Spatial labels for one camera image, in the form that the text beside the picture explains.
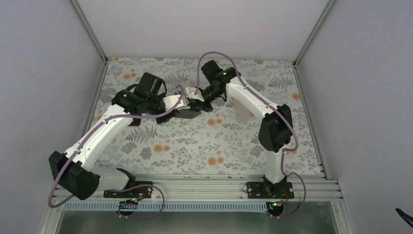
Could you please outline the bare black phone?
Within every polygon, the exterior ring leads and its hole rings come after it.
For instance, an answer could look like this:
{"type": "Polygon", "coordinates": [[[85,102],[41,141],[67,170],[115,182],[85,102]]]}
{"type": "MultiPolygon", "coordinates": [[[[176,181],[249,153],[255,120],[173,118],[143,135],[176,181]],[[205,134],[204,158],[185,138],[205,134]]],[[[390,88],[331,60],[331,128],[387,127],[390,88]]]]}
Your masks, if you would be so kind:
{"type": "Polygon", "coordinates": [[[136,126],[139,126],[140,123],[141,123],[141,120],[140,120],[139,118],[134,118],[134,119],[132,120],[132,122],[129,124],[129,126],[131,126],[131,127],[136,127],[136,126]]]}

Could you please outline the beige phone case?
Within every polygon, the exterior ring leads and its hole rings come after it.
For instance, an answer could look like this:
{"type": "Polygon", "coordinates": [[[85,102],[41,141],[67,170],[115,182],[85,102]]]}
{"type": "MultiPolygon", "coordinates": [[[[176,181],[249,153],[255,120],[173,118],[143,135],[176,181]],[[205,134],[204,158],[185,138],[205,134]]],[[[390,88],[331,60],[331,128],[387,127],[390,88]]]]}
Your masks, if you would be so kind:
{"type": "Polygon", "coordinates": [[[251,118],[253,114],[237,99],[232,98],[234,110],[238,118],[251,118]]]}

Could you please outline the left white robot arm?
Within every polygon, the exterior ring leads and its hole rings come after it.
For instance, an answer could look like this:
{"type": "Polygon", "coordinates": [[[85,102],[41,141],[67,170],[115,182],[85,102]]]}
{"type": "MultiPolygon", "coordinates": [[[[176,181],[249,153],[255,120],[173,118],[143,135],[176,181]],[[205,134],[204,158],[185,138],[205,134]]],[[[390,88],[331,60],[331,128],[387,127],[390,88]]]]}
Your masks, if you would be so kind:
{"type": "Polygon", "coordinates": [[[118,169],[109,175],[98,175],[92,172],[92,167],[124,128],[139,126],[142,119],[164,123],[186,105],[182,85],[177,86],[179,93],[171,96],[159,93],[165,85],[162,78],[144,73],[138,83],[115,94],[102,117],[80,140],[63,153],[54,151],[48,159],[54,179],[49,200],[57,186],[70,193],[68,199],[85,200],[104,190],[116,190],[123,197],[132,196],[136,185],[126,171],[118,169]]]}

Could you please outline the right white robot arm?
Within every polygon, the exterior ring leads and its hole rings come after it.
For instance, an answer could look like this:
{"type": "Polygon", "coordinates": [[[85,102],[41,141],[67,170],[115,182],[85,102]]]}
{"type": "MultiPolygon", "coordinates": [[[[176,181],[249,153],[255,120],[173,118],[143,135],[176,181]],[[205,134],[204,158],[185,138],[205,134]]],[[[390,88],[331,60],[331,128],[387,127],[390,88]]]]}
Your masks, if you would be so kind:
{"type": "Polygon", "coordinates": [[[266,99],[247,83],[235,65],[223,70],[216,61],[210,60],[204,65],[197,65],[197,74],[200,73],[209,82],[209,86],[200,91],[205,104],[210,104],[220,96],[230,96],[261,119],[258,139],[266,150],[263,190],[269,198],[278,197],[287,183],[283,169],[284,154],[291,138],[295,136],[290,107],[266,99]]]}

